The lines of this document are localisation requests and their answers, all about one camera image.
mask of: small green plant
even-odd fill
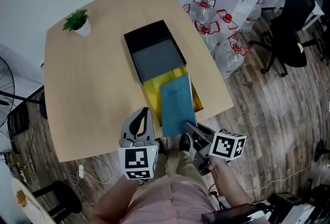
[[[87,18],[89,18],[86,12],[87,9],[82,9],[72,13],[71,17],[66,19],[67,22],[63,25],[62,30],[69,29],[69,31],[72,31],[80,29],[85,24]]]

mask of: pink shirt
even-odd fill
[[[216,210],[200,184],[178,175],[164,176],[137,191],[121,224],[202,223],[202,214]]]

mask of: khaki pants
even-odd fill
[[[206,187],[200,173],[196,170],[196,168],[192,164],[192,159],[190,157],[189,152],[187,151],[179,151],[178,153],[172,152],[171,154],[169,154],[169,159],[170,158],[177,159],[178,163],[177,163],[176,171],[175,172],[170,171],[170,166],[167,163],[166,156],[164,154],[159,154],[154,177],[152,179],[149,179],[148,182],[143,185],[144,187],[146,185],[155,182],[157,179],[163,177],[166,174],[171,176],[174,173],[182,175],[184,177],[188,177],[193,181]]]

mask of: shoe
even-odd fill
[[[179,142],[179,150],[189,152],[189,150],[190,150],[190,138],[189,138],[188,134],[182,134],[181,135],[181,139],[180,139],[180,142]]]
[[[158,153],[164,154],[166,156],[165,149],[164,149],[164,144],[161,142],[160,139],[156,139],[156,141],[159,143]]]

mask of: black and white marker cube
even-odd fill
[[[127,179],[153,178],[158,161],[158,146],[118,148],[119,162]]]
[[[242,156],[246,136],[232,133],[215,133],[209,155],[226,160],[234,160]]]

